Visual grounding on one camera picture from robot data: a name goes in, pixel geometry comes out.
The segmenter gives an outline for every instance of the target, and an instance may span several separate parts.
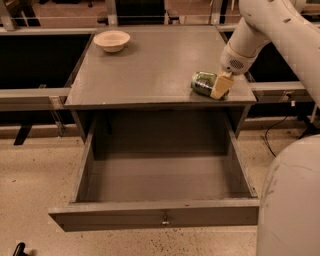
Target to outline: floor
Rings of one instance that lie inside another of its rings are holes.
[[[281,118],[247,119],[239,136],[244,164],[261,194],[274,159],[263,136]],[[37,126],[22,146],[13,146],[19,127],[0,127],[0,255],[26,243],[29,255],[197,255],[253,256],[256,226],[63,232],[48,208],[67,205],[83,143],[70,125],[62,138],[54,126]],[[305,129],[295,118],[268,133],[277,154]]]

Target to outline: open drawer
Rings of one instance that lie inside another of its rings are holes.
[[[65,231],[255,225],[259,199],[220,108],[96,112]]]

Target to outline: table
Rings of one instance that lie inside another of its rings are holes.
[[[65,231],[255,225],[259,199],[236,141],[255,97],[243,77],[223,101],[190,87],[194,72],[219,68],[217,29],[118,29],[126,48],[91,43],[66,101],[85,148],[70,205],[50,216]]]

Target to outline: drawer front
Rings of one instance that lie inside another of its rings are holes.
[[[258,199],[203,202],[72,204],[50,210],[66,232],[139,228],[257,225]]]

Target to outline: cabinet top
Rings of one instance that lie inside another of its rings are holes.
[[[224,101],[191,89],[196,71],[217,73],[225,42],[214,26],[117,27],[131,37],[118,53],[107,53],[93,41],[66,101],[70,109],[253,104],[244,76],[236,78]]]

